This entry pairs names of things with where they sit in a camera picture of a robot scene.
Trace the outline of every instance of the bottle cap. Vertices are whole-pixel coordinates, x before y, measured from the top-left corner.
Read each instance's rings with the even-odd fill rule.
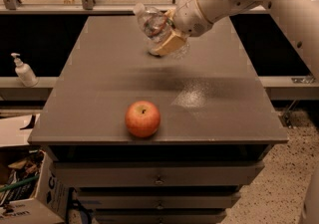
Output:
[[[136,4],[136,6],[133,8],[133,12],[135,15],[140,16],[146,11],[146,7],[142,3]]]
[[[17,67],[23,65],[23,62],[19,58],[17,58],[20,56],[20,54],[12,53],[11,56],[14,58],[14,63],[16,64]]]

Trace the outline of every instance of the pump dispenser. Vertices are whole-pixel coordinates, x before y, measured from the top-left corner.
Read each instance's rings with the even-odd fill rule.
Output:
[[[32,69],[28,64],[23,63],[18,57],[20,54],[12,53],[11,56],[14,58],[14,63],[16,64],[16,73],[20,78],[21,82],[25,87],[35,86],[39,79],[35,76]]]

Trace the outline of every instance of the red apple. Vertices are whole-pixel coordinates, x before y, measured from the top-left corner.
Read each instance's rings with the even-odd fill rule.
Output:
[[[127,110],[126,126],[136,137],[148,137],[159,129],[160,111],[151,102],[137,101]]]

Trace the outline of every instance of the white bottle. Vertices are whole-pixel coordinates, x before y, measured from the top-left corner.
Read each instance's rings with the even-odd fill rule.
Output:
[[[39,79],[35,76],[30,66],[17,58],[20,54],[12,53],[11,56],[14,58],[14,63],[16,64],[16,73],[24,86],[35,86],[39,82]]]

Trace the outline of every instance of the floor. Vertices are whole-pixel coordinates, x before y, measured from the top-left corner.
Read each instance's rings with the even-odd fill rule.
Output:
[[[23,0],[25,3],[61,3],[61,0]],[[102,0],[109,4],[135,3],[141,0]],[[170,0],[146,0],[169,3]],[[287,144],[276,145],[265,157],[265,168],[249,186],[241,189],[241,199],[223,224],[296,224],[311,175],[319,161],[319,109],[298,108],[291,115],[293,128],[286,128]],[[77,212],[70,223],[80,224]]]

